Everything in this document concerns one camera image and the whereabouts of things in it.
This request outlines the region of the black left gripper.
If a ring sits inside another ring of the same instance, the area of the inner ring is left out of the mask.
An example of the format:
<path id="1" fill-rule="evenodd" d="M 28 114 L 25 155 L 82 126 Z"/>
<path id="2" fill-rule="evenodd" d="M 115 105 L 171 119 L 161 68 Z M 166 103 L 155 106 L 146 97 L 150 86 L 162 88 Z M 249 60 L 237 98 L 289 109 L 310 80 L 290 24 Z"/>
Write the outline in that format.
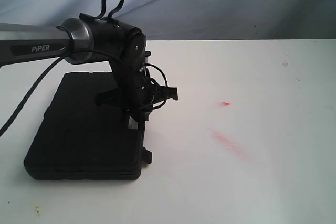
<path id="1" fill-rule="evenodd" d="M 178 100 L 176 87 L 169 87 L 164 72 L 157 66 L 147 63 L 143 72 L 140 65 L 132 69 L 125 61 L 113 58 L 109 61 L 117 86 L 99 93 L 95 97 L 97 106 L 103 104 L 119 107 L 136 121 L 148 121 L 150 113 L 164 106 L 169 99 Z M 148 67 L 156 69 L 163 77 L 164 85 L 160 85 L 150 75 Z"/>

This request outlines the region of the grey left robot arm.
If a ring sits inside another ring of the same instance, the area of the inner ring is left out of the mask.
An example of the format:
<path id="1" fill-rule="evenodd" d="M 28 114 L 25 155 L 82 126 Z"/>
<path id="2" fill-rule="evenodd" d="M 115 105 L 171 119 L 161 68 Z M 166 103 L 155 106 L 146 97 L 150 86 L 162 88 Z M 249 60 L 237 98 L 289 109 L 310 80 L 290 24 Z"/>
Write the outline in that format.
<path id="1" fill-rule="evenodd" d="M 177 88 L 161 86 L 150 76 L 146 35 L 115 19 L 70 18 L 58 27 L 1 24 L 1 66 L 50 58 L 72 65 L 107 61 L 117 86 L 96 95 L 95 103 L 149 114 Z"/>

